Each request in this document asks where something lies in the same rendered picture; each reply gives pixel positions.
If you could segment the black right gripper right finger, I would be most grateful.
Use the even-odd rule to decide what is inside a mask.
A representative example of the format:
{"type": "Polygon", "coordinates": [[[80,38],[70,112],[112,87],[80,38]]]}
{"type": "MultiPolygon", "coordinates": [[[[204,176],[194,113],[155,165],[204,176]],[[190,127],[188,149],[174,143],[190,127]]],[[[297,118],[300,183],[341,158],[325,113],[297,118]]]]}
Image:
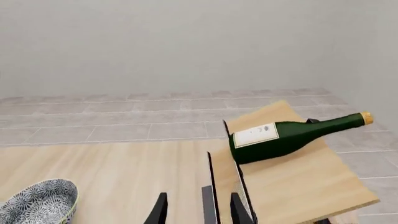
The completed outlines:
{"type": "Polygon", "coordinates": [[[238,194],[231,194],[230,209],[233,224],[254,224],[238,194]]]}

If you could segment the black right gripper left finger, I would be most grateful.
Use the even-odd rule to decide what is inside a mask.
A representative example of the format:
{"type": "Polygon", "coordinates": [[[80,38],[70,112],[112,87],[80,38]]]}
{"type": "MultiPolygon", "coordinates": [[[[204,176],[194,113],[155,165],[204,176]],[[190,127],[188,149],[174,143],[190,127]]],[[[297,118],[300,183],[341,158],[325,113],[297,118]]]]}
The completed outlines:
{"type": "Polygon", "coordinates": [[[168,200],[167,193],[161,192],[153,206],[145,224],[165,224],[167,219],[168,200]]]}

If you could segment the green wine bottle white label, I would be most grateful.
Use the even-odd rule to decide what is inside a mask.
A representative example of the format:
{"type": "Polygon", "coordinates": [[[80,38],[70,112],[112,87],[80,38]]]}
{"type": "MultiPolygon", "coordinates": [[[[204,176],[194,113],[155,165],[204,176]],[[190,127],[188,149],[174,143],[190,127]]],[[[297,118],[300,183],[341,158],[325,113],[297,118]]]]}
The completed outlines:
{"type": "Polygon", "coordinates": [[[237,164],[249,164],[286,156],[323,136],[373,122],[371,113],[365,111],[327,121],[307,119],[306,122],[281,121],[262,124],[227,134],[234,161],[237,164]]]}

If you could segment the blue white patterned bowl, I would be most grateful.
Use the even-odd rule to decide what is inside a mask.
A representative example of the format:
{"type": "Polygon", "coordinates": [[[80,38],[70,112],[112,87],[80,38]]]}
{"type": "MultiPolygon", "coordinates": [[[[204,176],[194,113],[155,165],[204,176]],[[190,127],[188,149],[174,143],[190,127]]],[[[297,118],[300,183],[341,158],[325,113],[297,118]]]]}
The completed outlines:
{"type": "Polygon", "coordinates": [[[70,180],[43,180],[0,206],[0,224],[72,224],[78,196],[70,180]]]}

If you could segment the wooden wine rack black frame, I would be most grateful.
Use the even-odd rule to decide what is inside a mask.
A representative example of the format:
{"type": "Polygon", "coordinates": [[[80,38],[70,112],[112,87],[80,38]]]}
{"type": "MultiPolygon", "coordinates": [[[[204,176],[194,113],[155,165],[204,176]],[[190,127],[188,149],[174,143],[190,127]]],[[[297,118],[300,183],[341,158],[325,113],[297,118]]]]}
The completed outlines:
{"type": "Polygon", "coordinates": [[[379,202],[323,139],[287,156],[236,167],[227,139],[211,143],[217,224],[232,224],[230,197],[246,184],[258,224],[311,224],[379,202]]]}

